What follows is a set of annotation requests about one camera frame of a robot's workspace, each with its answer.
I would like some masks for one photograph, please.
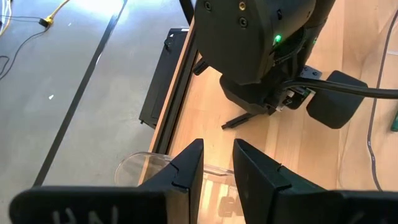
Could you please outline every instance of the yellow cable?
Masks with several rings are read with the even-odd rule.
[[[12,10],[11,10],[11,0],[7,0],[7,4],[9,5],[9,7],[10,7],[10,15],[9,15],[9,18],[8,18],[8,21],[7,21],[7,24],[6,24],[6,26],[4,27],[4,29],[0,32],[0,36],[2,36],[2,34],[6,31],[6,29],[10,26],[10,22],[11,22],[11,16],[12,16]]]
[[[47,21],[50,25],[54,23],[54,17],[57,12],[66,4],[69,0],[65,0],[62,2],[49,16],[47,16],[44,20]]]

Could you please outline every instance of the screw hole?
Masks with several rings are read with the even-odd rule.
[[[240,9],[241,11],[244,11],[244,10],[246,9],[246,4],[245,4],[244,2],[240,2],[240,3],[239,3],[239,9]]]
[[[211,11],[211,4],[210,4],[210,2],[205,1],[205,9],[206,9],[207,11]]]
[[[241,25],[242,28],[246,28],[248,26],[248,21],[244,17],[241,17],[239,19],[239,24]]]

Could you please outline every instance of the green led light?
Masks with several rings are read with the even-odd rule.
[[[281,40],[282,40],[282,36],[281,35],[276,35],[275,43],[279,43]]]

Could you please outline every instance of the wooden table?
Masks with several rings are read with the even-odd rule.
[[[332,71],[341,70],[369,86],[376,86],[386,34],[397,8],[396,0],[336,0],[307,64],[322,71],[323,79]],[[187,51],[192,47],[193,33],[194,22],[150,151],[159,151],[160,135],[165,134],[167,126],[164,117],[172,109],[169,99],[177,91],[175,86],[181,66],[188,58]],[[397,26],[388,49],[398,50]],[[398,88],[397,63],[397,55],[387,54],[381,88]],[[172,130],[172,138],[166,145],[169,155],[176,156],[194,139],[203,138],[205,164],[233,169],[233,140],[242,138],[326,189],[376,189],[367,146],[373,99],[366,98],[353,119],[338,130],[309,117],[305,103],[298,110],[285,109],[272,116],[257,116],[237,128],[223,131],[222,124],[244,111],[226,99],[218,82],[220,75],[208,68],[200,76],[191,76],[178,118],[171,128],[168,126],[168,130]],[[370,139],[383,190],[398,190],[398,133],[389,131],[397,110],[396,100],[377,100]]]

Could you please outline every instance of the concrete floor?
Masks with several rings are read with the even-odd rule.
[[[13,16],[46,17],[61,1],[14,1]],[[114,3],[70,1],[48,32],[23,47],[0,81],[0,223],[9,222],[10,199],[32,186]],[[171,27],[188,27],[179,1],[127,2],[44,184],[113,185],[120,161],[148,150],[154,131],[138,116]],[[42,30],[12,21],[0,37],[0,55],[12,58],[28,36]]]

